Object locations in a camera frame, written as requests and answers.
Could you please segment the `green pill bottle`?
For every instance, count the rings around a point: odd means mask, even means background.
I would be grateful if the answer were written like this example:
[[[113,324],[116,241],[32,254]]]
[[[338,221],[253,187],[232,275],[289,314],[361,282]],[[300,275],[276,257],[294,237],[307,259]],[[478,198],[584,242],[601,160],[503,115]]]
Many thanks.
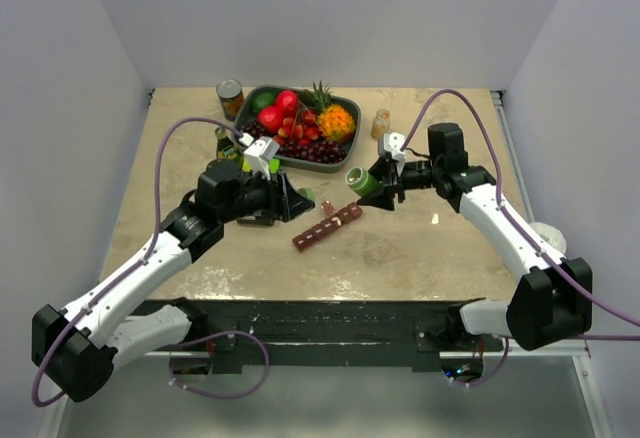
[[[359,198],[377,196],[383,185],[362,167],[353,167],[345,174],[345,183]]]

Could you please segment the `green bottle cap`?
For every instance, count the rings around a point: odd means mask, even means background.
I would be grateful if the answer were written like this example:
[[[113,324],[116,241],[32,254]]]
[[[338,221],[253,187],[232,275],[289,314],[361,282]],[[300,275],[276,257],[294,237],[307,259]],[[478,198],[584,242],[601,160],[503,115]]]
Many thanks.
[[[299,192],[302,196],[304,196],[305,198],[307,198],[307,199],[309,199],[309,200],[311,200],[311,201],[314,201],[314,200],[315,200],[314,193],[313,193],[313,191],[312,191],[311,189],[309,189],[309,188],[299,188],[299,189],[298,189],[298,192]]]

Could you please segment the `red weekly pill organizer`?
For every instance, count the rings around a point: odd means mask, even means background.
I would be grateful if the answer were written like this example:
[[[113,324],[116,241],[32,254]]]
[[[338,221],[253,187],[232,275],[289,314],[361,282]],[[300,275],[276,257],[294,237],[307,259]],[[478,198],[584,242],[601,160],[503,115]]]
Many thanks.
[[[304,252],[311,246],[327,239],[338,230],[360,219],[363,214],[361,207],[356,202],[351,202],[337,209],[331,202],[323,201],[320,207],[324,214],[323,219],[292,239],[292,244],[298,252]],[[340,217],[341,226],[331,221],[333,216]]]

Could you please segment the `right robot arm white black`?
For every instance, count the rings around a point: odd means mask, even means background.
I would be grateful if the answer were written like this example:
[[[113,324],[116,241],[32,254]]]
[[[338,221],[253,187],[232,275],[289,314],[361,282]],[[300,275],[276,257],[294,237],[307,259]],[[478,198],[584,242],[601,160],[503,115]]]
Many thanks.
[[[434,189],[482,233],[516,279],[509,301],[477,299],[455,306],[445,327],[448,344],[466,351],[488,334],[510,337],[532,351],[589,331],[589,265],[546,243],[499,192],[493,176],[469,164],[458,125],[431,125],[427,138],[427,159],[409,162],[400,148],[403,135],[385,134],[376,162],[369,169],[352,168],[345,181],[359,205],[389,211],[410,190]]]

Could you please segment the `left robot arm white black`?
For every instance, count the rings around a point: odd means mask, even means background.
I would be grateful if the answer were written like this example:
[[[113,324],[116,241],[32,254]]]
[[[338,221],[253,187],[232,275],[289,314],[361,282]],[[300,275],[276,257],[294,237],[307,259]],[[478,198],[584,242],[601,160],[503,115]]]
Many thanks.
[[[231,161],[213,161],[133,257],[95,288],[60,309],[43,306],[32,319],[31,357],[38,370],[32,401],[43,377],[75,402],[92,397],[112,374],[146,353],[179,344],[200,348],[206,316],[184,299],[145,317],[132,312],[169,278],[195,263],[224,236],[225,224],[247,217],[289,222],[315,206],[286,173],[245,172]]]

